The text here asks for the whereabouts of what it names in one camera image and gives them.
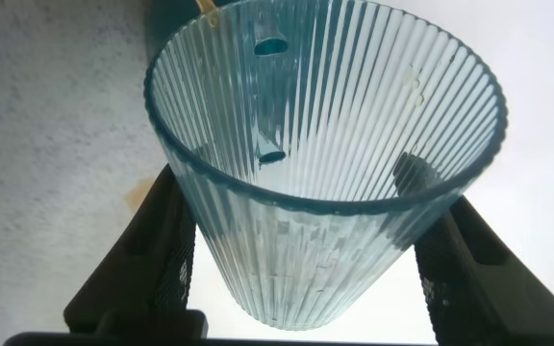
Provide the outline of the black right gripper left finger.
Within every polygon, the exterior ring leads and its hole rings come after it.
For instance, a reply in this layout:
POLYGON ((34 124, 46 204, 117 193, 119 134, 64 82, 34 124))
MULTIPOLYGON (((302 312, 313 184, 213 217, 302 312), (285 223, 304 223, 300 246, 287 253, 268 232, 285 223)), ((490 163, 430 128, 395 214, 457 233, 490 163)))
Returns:
POLYGON ((125 231, 63 310, 77 337, 205 337, 188 308, 196 223, 165 166, 125 231))

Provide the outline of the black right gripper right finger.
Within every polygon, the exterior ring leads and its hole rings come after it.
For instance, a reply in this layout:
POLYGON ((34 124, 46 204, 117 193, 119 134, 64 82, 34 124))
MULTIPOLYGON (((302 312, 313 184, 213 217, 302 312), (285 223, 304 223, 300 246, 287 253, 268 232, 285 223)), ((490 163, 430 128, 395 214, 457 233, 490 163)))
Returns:
POLYGON ((554 294, 466 198, 415 243, 440 345, 554 346, 554 294))

